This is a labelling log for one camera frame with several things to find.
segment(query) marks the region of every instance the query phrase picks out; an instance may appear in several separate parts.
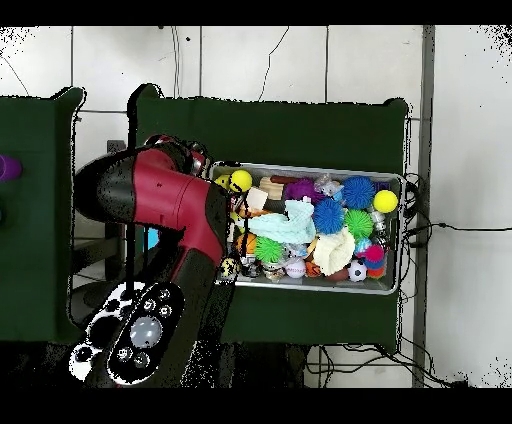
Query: green spiky ball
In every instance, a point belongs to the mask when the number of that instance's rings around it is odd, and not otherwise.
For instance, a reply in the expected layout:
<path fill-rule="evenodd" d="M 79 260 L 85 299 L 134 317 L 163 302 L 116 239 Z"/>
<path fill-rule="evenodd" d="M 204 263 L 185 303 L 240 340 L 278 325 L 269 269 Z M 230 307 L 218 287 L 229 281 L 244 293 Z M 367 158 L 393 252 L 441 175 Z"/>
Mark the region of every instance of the green spiky ball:
<path fill-rule="evenodd" d="M 256 248 L 254 249 L 256 258 L 266 263 L 279 262 L 283 254 L 283 248 L 274 240 L 267 237 L 256 237 Z"/>
<path fill-rule="evenodd" d="M 356 240 L 370 237 L 373 231 L 372 218 L 363 210 L 350 209 L 345 214 L 345 225 Z"/>

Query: dark green tabletop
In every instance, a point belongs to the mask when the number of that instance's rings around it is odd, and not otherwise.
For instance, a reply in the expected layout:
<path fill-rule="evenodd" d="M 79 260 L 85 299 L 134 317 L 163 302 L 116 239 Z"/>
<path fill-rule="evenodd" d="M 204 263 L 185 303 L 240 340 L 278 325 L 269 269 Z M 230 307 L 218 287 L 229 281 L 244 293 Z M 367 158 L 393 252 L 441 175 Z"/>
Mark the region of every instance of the dark green tabletop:
<path fill-rule="evenodd" d="M 215 160 L 402 174 L 407 104 L 288 104 L 134 98 L 137 144 L 165 133 L 203 143 Z M 360 295 L 239 287 L 224 341 L 380 343 L 394 350 L 398 293 Z"/>
<path fill-rule="evenodd" d="M 23 173 L 0 183 L 0 340 L 66 341 L 71 269 L 72 117 L 79 88 L 0 97 L 0 153 Z"/>

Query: light blue cloth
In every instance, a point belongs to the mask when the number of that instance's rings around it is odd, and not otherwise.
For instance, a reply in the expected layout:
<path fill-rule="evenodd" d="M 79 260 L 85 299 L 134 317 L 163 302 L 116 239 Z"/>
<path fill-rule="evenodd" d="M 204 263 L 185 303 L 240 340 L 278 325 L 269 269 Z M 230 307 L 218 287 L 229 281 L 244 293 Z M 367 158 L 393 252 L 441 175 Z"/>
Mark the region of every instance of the light blue cloth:
<path fill-rule="evenodd" d="M 314 206 L 299 200 L 287 200 L 285 205 L 288 217 L 270 213 L 249 219 L 251 233 L 279 243 L 311 243 L 316 235 Z"/>

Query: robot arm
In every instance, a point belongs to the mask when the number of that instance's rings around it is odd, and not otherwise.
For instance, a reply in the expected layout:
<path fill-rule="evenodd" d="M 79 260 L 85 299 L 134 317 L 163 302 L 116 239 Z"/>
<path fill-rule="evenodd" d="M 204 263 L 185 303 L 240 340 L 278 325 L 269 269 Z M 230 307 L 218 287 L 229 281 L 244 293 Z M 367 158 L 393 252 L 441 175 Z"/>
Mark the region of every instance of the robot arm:
<path fill-rule="evenodd" d="M 114 289 L 73 352 L 70 368 L 83 365 L 80 352 L 89 349 L 89 386 L 180 386 L 225 253 L 225 192 L 194 176 L 201 155 L 159 141 L 100 158 L 75 177 L 75 206 L 84 216 L 162 233 L 140 290 L 127 295 L 126 282 Z M 166 241 L 176 231 L 177 246 Z"/>

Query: gray plastic bin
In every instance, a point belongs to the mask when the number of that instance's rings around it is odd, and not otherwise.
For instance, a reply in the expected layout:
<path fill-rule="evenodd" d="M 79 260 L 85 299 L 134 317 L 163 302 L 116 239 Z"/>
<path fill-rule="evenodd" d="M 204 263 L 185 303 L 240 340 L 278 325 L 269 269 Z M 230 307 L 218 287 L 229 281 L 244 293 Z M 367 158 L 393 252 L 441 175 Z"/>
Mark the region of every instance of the gray plastic bin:
<path fill-rule="evenodd" d="M 392 250 L 386 255 L 386 273 L 385 275 L 374 280 L 367 278 L 364 281 L 355 283 L 351 281 L 343 281 L 333 283 L 324 279 L 324 277 L 300 279 L 283 277 L 279 282 L 273 282 L 265 276 L 257 278 L 248 278 L 239 275 L 236 281 L 237 286 L 252 286 L 267 289 L 288 289 L 288 290 L 312 290 L 312 291 L 329 291 L 329 292 L 352 292 L 374 295 L 389 295 L 393 293 L 399 285 L 400 266 L 403 248 L 403 230 L 404 230 L 404 209 L 405 209 L 405 180 L 397 174 L 384 174 L 376 172 L 361 171 L 340 171 L 334 169 L 318 169 L 318 168 L 298 168 L 290 166 L 261 165 L 242 163 L 240 166 L 227 166 L 223 162 L 216 162 L 210 167 L 209 178 L 215 180 L 223 174 L 231 174 L 237 169 L 247 170 L 253 178 L 253 186 L 258 187 L 261 178 L 271 177 L 272 175 L 281 175 L 288 177 L 316 178 L 328 173 L 331 178 L 336 181 L 343 182 L 346 178 L 354 175 L 367 176 L 372 181 L 388 182 L 391 190 L 397 195 L 399 202 L 397 209 L 386 214 L 386 227 L 389 232 Z M 282 212 L 284 210 L 284 201 L 267 201 L 265 209 L 273 212 Z"/>

